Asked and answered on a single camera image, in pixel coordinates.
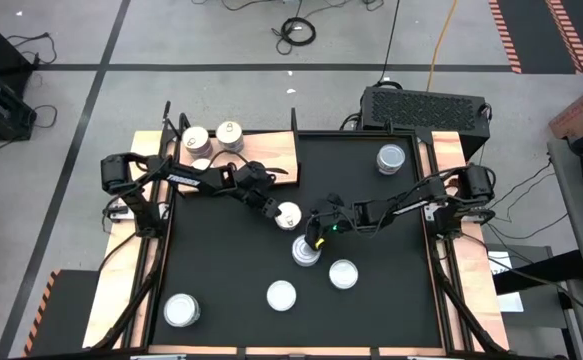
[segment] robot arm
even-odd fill
[[[135,181],[131,177],[131,163],[142,164],[146,172]],[[271,171],[284,172],[280,169]],[[279,215],[278,202],[265,195],[275,182],[275,175],[259,162],[250,161],[240,169],[235,164],[199,170],[177,164],[171,156],[142,156],[123,153],[107,156],[100,162],[102,189],[125,202],[136,219],[140,236],[164,235],[163,222],[156,204],[142,195],[143,187],[155,180],[166,180],[172,185],[187,185],[204,195],[231,196],[251,208],[259,210],[266,218]]]
[[[458,191],[449,195],[445,182],[453,176],[457,176],[455,187]],[[430,234],[459,233],[463,218],[486,223],[495,216],[493,211],[482,208],[493,197],[489,170],[476,165],[433,174],[409,191],[386,200],[359,201],[345,207],[342,200],[332,194],[327,198],[331,211],[322,214],[314,211],[310,217],[305,241],[313,250],[319,250],[326,243],[329,232],[355,231],[374,236],[396,217],[421,208],[425,210],[425,223]]]

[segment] black floor line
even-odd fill
[[[108,64],[106,71],[382,71],[382,64]],[[96,64],[40,65],[39,71],[96,71]],[[390,64],[387,71],[428,72],[429,64]],[[436,65],[436,72],[511,72],[510,65]]]
[[[47,245],[49,244],[49,239],[51,237],[51,232],[55,225],[55,221],[58,217],[58,212],[60,211],[60,205],[64,199],[64,195],[69,184],[69,179],[71,178],[71,172],[75,166],[76,159],[78,157],[78,152],[80,151],[80,145],[82,140],[84,140],[84,134],[86,133],[87,126],[89,126],[89,121],[91,120],[91,113],[95,107],[95,103],[98,99],[98,94],[102,87],[102,82],[104,81],[104,75],[106,74],[106,65],[111,61],[111,56],[113,55],[113,49],[115,43],[120,35],[120,30],[122,29],[122,24],[124,23],[124,18],[126,16],[127,10],[129,8],[129,3],[131,0],[122,0],[120,8],[118,10],[118,15],[116,16],[115,22],[113,23],[113,28],[111,34],[109,35],[109,40],[104,49],[102,59],[98,65],[93,84],[91,85],[91,90],[87,96],[84,108],[82,110],[82,115],[76,127],[75,134],[73,135],[73,140],[71,141],[71,146],[67,153],[67,157],[62,166],[62,172],[60,173],[60,178],[56,184],[55,191],[53,192],[53,197],[51,198],[51,204],[44,217],[44,222],[42,223],[42,228],[36,240],[35,247],[33,248],[33,254],[27,265],[27,269],[24,273],[24,278],[18,289],[13,307],[9,313],[9,318],[2,332],[2,337],[0,338],[0,359],[6,359],[9,357],[9,352],[13,346],[13,341],[15,335],[20,326],[22,320],[22,315],[24,314],[24,309],[29,301],[29,296],[31,295],[31,290],[35,283],[36,277],[40,270],[40,265],[42,264],[42,259],[46,251]]]

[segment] yellow cable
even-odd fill
[[[435,68],[435,59],[438,57],[438,49],[440,48],[440,44],[442,44],[444,34],[447,32],[447,27],[449,27],[449,22],[451,21],[451,17],[453,16],[453,12],[455,11],[456,5],[458,5],[458,0],[453,0],[453,5],[451,5],[451,10],[449,10],[449,14],[447,15],[447,20],[444,22],[444,27],[442,28],[442,32],[440,33],[440,37],[438,38],[438,43],[435,45],[435,50],[433,51],[433,59],[431,59],[431,69],[429,69],[427,92],[429,91],[429,87],[431,86],[431,79],[433,78],[433,69]]]

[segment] concrete floor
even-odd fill
[[[294,15],[295,4],[257,4],[239,12],[219,1],[203,6],[187,0],[131,0],[112,64],[381,64],[386,52],[395,0],[367,12],[357,0],[342,9],[313,15],[314,44],[283,57],[275,52],[279,27]],[[57,64],[99,64],[121,4],[128,0],[0,0],[0,32],[33,36],[49,32]],[[242,3],[231,0],[230,3]],[[308,0],[303,12],[324,6]],[[390,62],[423,65],[431,60],[451,0],[402,0]],[[22,50],[51,56],[39,41]],[[508,62],[488,3],[460,0],[441,47],[439,64],[504,65]],[[99,160],[126,151],[136,130],[159,129],[166,100],[172,114],[213,128],[237,119],[248,129],[285,129],[296,107],[301,129],[336,129],[357,110],[365,86],[378,71],[207,71],[155,72],[39,71],[30,80],[25,100],[32,106],[58,107],[57,125],[37,129],[32,141],[0,151],[0,337],[34,251],[56,184],[90,92],[97,95],[66,193],[61,198],[37,276],[11,347],[21,353],[48,274],[59,268],[94,270],[103,258],[108,236],[100,229],[100,211],[108,196],[99,184]],[[94,86],[96,71],[104,76]],[[389,72],[406,89],[424,90],[426,72]],[[436,72],[431,91],[484,96],[494,108],[492,138],[483,164],[498,174],[499,194],[547,162],[547,122],[583,93],[581,75],[517,75],[510,72]],[[50,119],[42,112],[42,120]],[[555,178],[545,180],[513,211],[514,224],[494,224],[524,235],[565,213]],[[506,209],[507,202],[497,207]],[[497,242],[484,229],[488,242]],[[555,254],[575,248],[568,219],[537,236],[517,242],[550,245]],[[553,334],[526,336],[509,329],[514,349],[529,355],[564,352]]]

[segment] can lid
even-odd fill
[[[331,265],[329,278],[338,289],[349,289],[358,281],[358,269],[349,260],[338,260]]]
[[[384,145],[378,153],[380,165],[389,168],[399,168],[404,163],[405,158],[404,151],[394,144]]]
[[[267,301],[275,311],[287,311],[295,304],[295,288],[291,283],[278,280],[269,286]]]
[[[302,219],[302,210],[295,203],[290,201],[278,205],[281,214],[275,217],[275,222],[282,229],[293,229]]]
[[[164,318],[172,326],[185,326],[193,320],[197,309],[195,300],[187,294],[175,294],[164,305]]]
[[[242,136],[242,127],[235,121],[225,121],[215,131],[215,137],[225,144],[238,141],[240,136]]]
[[[202,126],[191,126],[184,131],[182,143],[189,149],[200,149],[209,141],[209,132]]]
[[[191,166],[198,170],[206,170],[209,167],[213,167],[213,165],[211,165],[211,160],[204,158],[192,162]]]
[[[318,261],[322,250],[314,251],[309,247],[306,241],[304,241],[304,235],[299,236],[293,242],[293,257],[304,264],[313,264]]]

